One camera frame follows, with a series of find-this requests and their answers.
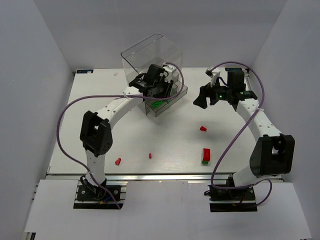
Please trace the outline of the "clear acrylic cover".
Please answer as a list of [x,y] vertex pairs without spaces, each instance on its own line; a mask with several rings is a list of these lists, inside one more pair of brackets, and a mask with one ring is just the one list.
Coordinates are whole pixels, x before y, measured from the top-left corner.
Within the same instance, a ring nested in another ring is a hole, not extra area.
[[162,34],[142,39],[120,56],[127,84],[150,97],[138,106],[144,114],[157,117],[187,94],[188,87],[179,72],[183,52]]

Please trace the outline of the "green lego brick long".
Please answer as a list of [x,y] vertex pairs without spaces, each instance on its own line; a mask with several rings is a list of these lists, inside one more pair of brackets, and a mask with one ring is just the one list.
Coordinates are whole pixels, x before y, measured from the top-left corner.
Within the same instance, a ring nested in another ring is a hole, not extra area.
[[169,102],[170,102],[170,100],[156,100],[151,104],[151,106],[154,109],[157,109],[157,108],[160,108],[161,106],[168,104]]

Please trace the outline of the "grey drawer trays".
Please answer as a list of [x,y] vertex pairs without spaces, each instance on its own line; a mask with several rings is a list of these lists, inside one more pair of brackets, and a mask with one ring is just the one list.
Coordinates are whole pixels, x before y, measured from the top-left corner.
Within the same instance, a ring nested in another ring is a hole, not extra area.
[[138,107],[145,115],[154,117],[162,114],[188,92],[179,68],[172,64],[151,64],[147,70],[128,78],[127,84],[147,97]]

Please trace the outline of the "red white green lego stack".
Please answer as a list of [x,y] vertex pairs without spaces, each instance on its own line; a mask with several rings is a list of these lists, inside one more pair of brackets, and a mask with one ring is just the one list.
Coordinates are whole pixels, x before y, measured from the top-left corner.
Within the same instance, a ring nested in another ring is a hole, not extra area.
[[211,150],[209,148],[203,148],[201,154],[201,163],[208,165],[211,160]]

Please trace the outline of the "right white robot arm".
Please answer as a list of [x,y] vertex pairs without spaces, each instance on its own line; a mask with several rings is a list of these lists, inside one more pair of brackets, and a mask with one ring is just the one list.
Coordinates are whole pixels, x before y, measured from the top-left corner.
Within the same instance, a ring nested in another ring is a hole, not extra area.
[[245,73],[232,67],[223,81],[219,69],[208,69],[210,82],[200,87],[194,105],[206,109],[218,101],[228,102],[245,121],[243,129],[249,129],[255,139],[255,147],[249,164],[229,177],[228,189],[250,188],[268,177],[291,172],[295,139],[277,129],[262,109],[262,100],[245,84]]

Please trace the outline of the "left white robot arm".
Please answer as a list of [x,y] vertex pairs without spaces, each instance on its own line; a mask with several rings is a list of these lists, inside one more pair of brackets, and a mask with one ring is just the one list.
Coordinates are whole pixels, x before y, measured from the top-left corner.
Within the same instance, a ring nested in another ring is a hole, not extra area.
[[85,149],[89,171],[83,183],[91,191],[96,193],[99,185],[106,184],[105,154],[113,144],[112,129],[115,124],[144,100],[168,100],[172,96],[176,71],[177,68],[171,64],[151,64],[147,72],[138,74],[122,94],[107,106],[84,114],[80,140]]

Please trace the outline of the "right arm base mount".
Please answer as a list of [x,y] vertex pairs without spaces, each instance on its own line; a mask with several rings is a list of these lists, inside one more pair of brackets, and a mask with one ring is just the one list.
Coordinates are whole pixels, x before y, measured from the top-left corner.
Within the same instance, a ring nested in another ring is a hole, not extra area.
[[217,189],[208,185],[203,193],[209,198],[211,213],[257,212],[256,196],[253,188]]

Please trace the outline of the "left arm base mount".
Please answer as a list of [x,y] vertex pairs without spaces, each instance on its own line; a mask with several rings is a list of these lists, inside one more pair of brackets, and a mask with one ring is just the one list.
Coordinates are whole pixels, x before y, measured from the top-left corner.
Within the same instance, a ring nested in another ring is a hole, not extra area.
[[119,184],[107,184],[105,180],[102,186],[90,184],[85,176],[81,176],[76,188],[73,208],[82,210],[120,210],[126,198],[126,186]]

